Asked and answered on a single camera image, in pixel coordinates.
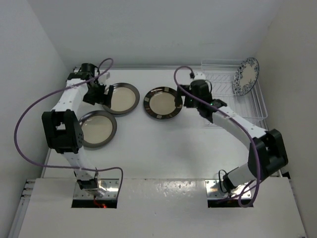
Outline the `dark patterned rim plate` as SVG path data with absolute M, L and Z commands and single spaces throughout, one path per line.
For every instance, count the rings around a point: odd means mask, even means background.
M 179 106 L 175 105 L 177 91 L 161 86 L 150 90 L 143 99 L 145 112 L 153 119 L 168 120 L 176 117 L 182 110 L 182 98 Z

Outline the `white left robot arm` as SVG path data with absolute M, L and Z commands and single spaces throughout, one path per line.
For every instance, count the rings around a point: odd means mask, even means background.
M 61 154 L 74 171 L 79 188 L 93 198 L 102 198 L 107 189 L 102 185 L 97 168 L 85 155 L 84 132 L 77 112 L 82 102 L 111 107 L 114 86 L 99 82 L 103 75 L 92 63 L 81 64 L 78 72 L 69 74 L 58 103 L 42 114 L 49 148 Z

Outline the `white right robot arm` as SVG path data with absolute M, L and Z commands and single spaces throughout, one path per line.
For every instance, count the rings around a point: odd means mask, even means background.
M 238 186 L 253 180 L 263 181 L 288 164 L 281 133 L 258 127 L 235 113 L 224 101 L 213 98 L 211 85 L 190 72 L 189 85 L 177 85 L 175 104 L 182 97 L 184 106 L 195 108 L 200 116 L 225 129 L 249 150 L 247 163 L 226 173 L 219 187 L 230 193 Z

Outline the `blue floral plate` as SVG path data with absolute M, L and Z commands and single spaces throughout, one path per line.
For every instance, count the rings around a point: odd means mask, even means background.
M 260 65 L 256 58 L 250 57 L 238 66 L 232 81 L 233 93 L 236 96 L 248 94 L 255 86 L 260 72 Z

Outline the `grey rim cream plate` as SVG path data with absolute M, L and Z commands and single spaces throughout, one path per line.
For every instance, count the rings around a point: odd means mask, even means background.
M 109 113 L 123 115 L 133 111 L 139 104 L 140 93 L 138 89 L 129 83 L 113 84 L 111 107 L 102 105 Z
M 79 119 L 87 148 L 99 148 L 107 145 L 115 136 L 117 121 L 115 117 L 102 110 L 91 111 Z

